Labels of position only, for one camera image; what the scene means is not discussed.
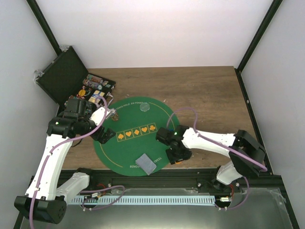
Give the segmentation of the multicolour poker chip stack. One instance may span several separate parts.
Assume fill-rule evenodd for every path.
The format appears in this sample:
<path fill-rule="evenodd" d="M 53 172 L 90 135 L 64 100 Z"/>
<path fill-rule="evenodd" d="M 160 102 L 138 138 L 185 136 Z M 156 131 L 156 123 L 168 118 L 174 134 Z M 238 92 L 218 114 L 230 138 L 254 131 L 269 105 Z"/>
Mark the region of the multicolour poker chip stack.
<path fill-rule="evenodd" d="M 111 119 L 113 121 L 118 121 L 119 120 L 119 115 L 115 109 L 111 109 Z"/>

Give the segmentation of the blue playing card deck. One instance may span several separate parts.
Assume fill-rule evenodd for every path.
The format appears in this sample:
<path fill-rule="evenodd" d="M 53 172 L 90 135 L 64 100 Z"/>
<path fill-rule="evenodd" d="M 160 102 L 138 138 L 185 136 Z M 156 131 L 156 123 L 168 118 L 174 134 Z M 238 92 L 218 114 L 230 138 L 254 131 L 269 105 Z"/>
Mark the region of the blue playing card deck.
<path fill-rule="evenodd" d="M 135 163 L 146 175 L 154 173 L 157 169 L 157 165 L 146 154 L 142 154 Z"/>

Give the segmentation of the clear dealer button disc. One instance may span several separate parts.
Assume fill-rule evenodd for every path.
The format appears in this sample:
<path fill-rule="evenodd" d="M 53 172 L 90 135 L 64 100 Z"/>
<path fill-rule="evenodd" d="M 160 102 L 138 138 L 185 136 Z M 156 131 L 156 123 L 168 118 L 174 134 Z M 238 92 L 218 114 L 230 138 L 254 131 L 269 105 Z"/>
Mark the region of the clear dealer button disc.
<path fill-rule="evenodd" d="M 143 102 L 140 104 L 140 110 L 142 112 L 147 112 L 150 110 L 150 104 L 149 103 L 146 103 L 146 102 Z"/>

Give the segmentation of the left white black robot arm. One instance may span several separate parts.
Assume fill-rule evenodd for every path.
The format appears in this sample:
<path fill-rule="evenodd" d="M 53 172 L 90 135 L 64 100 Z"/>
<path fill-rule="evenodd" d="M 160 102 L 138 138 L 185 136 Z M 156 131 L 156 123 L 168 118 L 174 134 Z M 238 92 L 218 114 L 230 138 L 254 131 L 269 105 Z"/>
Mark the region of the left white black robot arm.
<path fill-rule="evenodd" d="M 101 144 L 115 136 L 102 124 L 115 111 L 108 108 L 106 99 L 97 96 L 93 103 L 79 98 L 69 99 L 65 110 L 48 124 L 46 145 L 37 172 L 23 196 L 17 196 L 15 208 L 29 220 L 59 224 L 66 207 L 79 193 L 97 188 L 97 180 L 81 169 L 64 184 L 58 186 L 65 157 L 76 140 L 91 137 Z"/>

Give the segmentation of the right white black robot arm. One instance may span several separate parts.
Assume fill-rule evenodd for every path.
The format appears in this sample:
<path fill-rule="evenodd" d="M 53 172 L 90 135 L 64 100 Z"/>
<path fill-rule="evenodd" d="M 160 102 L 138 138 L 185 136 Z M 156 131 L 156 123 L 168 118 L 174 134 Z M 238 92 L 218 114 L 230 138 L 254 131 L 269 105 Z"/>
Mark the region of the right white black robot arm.
<path fill-rule="evenodd" d="M 261 171 L 267 171 L 265 148 L 245 130 L 238 130 L 236 134 L 218 134 L 179 125 L 175 130 L 160 128 L 156 140 L 169 147 L 166 154 L 171 164 L 190 159 L 192 149 L 229 158 L 230 162 L 220 166 L 212 179 L 212 188 L 217 192 L 225 191 L 229 184 L 241 177 L 256 178 Z"/>

